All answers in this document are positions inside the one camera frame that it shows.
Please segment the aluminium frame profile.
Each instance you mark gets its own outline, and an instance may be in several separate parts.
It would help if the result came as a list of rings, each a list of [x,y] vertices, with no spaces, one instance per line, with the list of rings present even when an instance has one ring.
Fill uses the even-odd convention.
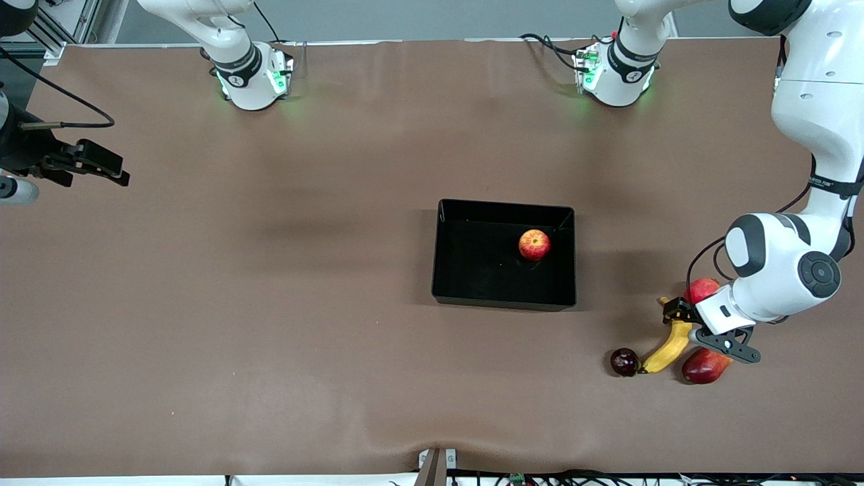
[[[105,0],[38,0],[26,34],[45,51],[45,65],[57,65],[68,45],[87,43]]]

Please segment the brown table cover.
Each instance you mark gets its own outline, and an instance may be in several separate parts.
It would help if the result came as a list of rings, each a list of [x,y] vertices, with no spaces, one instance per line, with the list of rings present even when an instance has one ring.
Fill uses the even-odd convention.
[[[660,296],[807,182],[770,117],[776,42],[672,40],[636,107],[524,41],[311,46],[287,101],[219,98],[196,49],[74,47],[47,73],[116,117],[60,130],[126,188],[0,209],[0,478],[462,468],[864,473],[864,245],[829,302],[712,385],[625,379]],[[443,198],[571,207],[577,305],[440,305]]]

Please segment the dark purple mangosteen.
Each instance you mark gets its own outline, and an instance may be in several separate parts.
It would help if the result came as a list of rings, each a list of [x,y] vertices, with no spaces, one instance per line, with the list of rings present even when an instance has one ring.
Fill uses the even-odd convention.
[[[635,377],[642,369],[639,355],[630,348],[618,348],[609,357],[613,372],[621,377]]]

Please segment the black plastic box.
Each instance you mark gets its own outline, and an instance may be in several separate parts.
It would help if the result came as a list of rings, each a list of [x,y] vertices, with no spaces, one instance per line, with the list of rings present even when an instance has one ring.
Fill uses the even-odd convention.
[[[521,255],[539,230],[550,250]],[[563,311],[577,302],[575,212],[571,207],[445,198],[437,207],[431,293],[441,304]]]

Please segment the yellow banana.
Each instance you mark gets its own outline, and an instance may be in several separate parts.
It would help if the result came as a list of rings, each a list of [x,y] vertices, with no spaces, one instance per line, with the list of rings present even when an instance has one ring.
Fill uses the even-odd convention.
[[[672,324],[664,323],[668,326],[668,335],[666,341],[655,350],[651,356],[645,358],[642,362],[642,369],[639,374],[658,373],[672,365],[689,345],[689,332],[693,329],[694,324],[682,321],[673,321]]]

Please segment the red mango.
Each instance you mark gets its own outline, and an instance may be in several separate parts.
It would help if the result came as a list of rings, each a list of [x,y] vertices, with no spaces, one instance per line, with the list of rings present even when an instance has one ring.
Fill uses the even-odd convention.
[[[732,359],[725,354],[700,347],[682,363],[681,373],[688,383],[707,385],[721,379],[731,364]]]

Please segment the metal table edge bracket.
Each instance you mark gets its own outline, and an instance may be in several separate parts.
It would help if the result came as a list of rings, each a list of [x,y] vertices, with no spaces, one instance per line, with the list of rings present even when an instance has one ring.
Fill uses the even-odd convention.
[[[459,486],[457,477],[457,450],[429,448],[418,455],[419,471],[414,486]]]

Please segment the red yellow apple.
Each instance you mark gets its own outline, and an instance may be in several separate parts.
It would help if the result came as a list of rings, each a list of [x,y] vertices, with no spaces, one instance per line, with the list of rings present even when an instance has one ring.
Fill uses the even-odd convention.
[[[550,250],[550,237],[540,229],[529,229],[518,239],[518,251],[527,261],[542,261]]]

